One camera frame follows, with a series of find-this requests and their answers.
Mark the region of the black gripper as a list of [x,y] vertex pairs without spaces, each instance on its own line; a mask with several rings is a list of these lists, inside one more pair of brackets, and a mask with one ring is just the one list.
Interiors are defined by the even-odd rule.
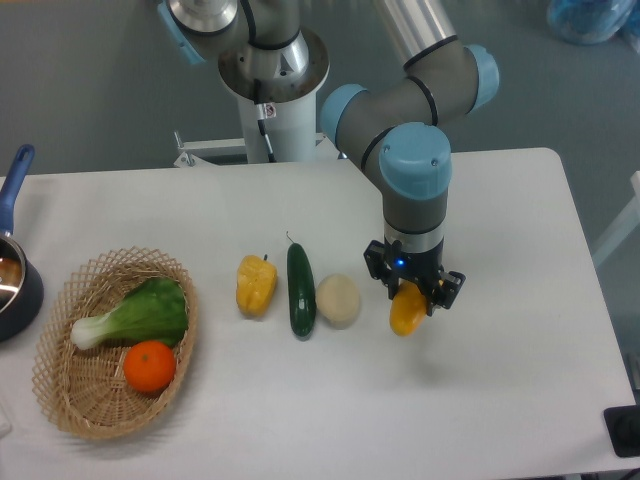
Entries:
[[432,317],[437,309],[453,305],[466,281],[461,272],[444,269],[443,247],[441,241],[428,251],[409,253],[400,241],[390,244],[372,240],[364,259],[370,276],[382,282],[390,300],[397,295],[401,280],[414,283],[424,295],[425,315]]

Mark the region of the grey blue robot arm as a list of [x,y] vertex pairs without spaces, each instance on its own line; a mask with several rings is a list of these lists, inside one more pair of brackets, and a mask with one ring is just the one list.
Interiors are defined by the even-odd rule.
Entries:
[[323,133],[378,189],[384,234],[364,258],[395,297],[414,284],[429,309],[448,309],[464,276],[442,264],[451,147],[447,120],[490,101],[500,77],[493,56],[464,45],[437,1],[378,1],[403,66],[381,93],[349,84],[323,104],[328,51],[305,28],[296,1],[162,1],[159,14],[193,63],[217,64],[237,100],[247,159],[308,160]]

